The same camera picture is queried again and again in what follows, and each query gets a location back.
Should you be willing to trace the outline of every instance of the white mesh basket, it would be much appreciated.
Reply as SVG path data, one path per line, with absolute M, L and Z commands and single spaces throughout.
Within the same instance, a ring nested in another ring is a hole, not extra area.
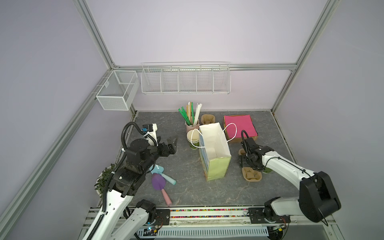
M 136 71 L 113 70 L 96 97 L 104 110 L 128 111 L 139 85 Z
M 141 89 L 144 94 L 228 94 L 229 64 L 146 67 L 141 74 Z

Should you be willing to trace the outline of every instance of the toy shovel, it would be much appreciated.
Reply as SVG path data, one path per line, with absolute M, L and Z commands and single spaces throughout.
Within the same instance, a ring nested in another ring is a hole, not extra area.
M 161 175 L 159 175 L 157 173 L 152 174 L 152 186 L 153 186 L 153 188 L 155 190 L 161 190 L 161 192 L 163 193 L 164 200 L 167 203 L 167 206 L 170 207 L 172 205 L 172 202 L 171 202 L 168 194 L 164 190 L 165 185 L 166 185 L 166 181 Z
M 164 168 L 162 166 L 159 166 L 157 164 L 155 164 L 155 167 L 153 168 L 153 170 L 151 171 L 152 174 L 154 173 L 157 173 L 157 174 L 160 174 L 165 180 L 167 180 L 168 182 L 172 183 L 173 185 L 176 184 L 176 180 L 163 174 L 163 171 L 164 171 Z

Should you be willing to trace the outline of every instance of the cardboard box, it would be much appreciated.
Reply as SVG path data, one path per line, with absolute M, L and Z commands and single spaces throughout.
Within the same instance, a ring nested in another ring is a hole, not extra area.
M 228 115 L 228 116 L 235 117 L 235 116 L 245 116 L 245 115 L 249 115 L 249 114 Z M 227 130 L 225 130 L 225 137 L 227 138 L 227 140 L 229 140 L 229 139 L 232 138 L 232 137 L 228 137 Z M 257 137 L 258 137 L 258 135 L 257 135 L 257 136 L 252 136 L 251 138 L 253 138 L 253 139 L 256 141 L 256 140 L 257 140 Z M 228 143 L 238 143 L 238 142 L 241 142 L 241 141 L 242 141 L 241 137 L 235 137 L 234 139 L 232 139 L 232 140 L 229 141 Z

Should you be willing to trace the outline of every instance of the white rope handle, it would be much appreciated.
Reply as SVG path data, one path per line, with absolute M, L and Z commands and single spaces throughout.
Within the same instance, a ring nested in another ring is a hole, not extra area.
M 198 146 L 195 146 L 195 145 L 192 143 L 192 136 L 193 136 L 193 132 L 194 132 L 195 130 L 197 130 L 197 131 L 200 133 L 200 135 L 203 136 L 203 134 L 202 134 L 197 128 L 193 129 L 193 130 L 192 130 L 192 134 L 191 134 L 190 143 L 191 143 L 192 146 L 194 146 L 194 147 L 197 147 L 197 148 L 204 148 L 204 147 L 198 147 Z
M 234 139 L 234 138 L 236 137 L 236 134 L 237 134 L 237 126 L 236 126 L 236 124 L 234 124 L 233 122 L 230 123 L 230 124 L 228 124 L 225 128 L 227 128 L 227 127 L 228 127 L 229 125 L 231 125 L 231 124 L 235 125 L 236 132 L 235 132 L 235 135 L 233 136 L 233 138 L 229 139 L 227 142 L 229 142 L 229 141 L 231 141 L 232 139 Z

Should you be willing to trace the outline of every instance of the white straw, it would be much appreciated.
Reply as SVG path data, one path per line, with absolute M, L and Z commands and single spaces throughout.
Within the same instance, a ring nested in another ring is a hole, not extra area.
M 201 104 L 201 103 L 199 105 L 197 105 L 196 116 L 195 116 L 195 121 L 193 122 L 193 126 L 196 126 L 196 124 L 197 124 L 197 120 L 199 119 L 200 109 L 202 106 L 203 106 L 203 104 Z

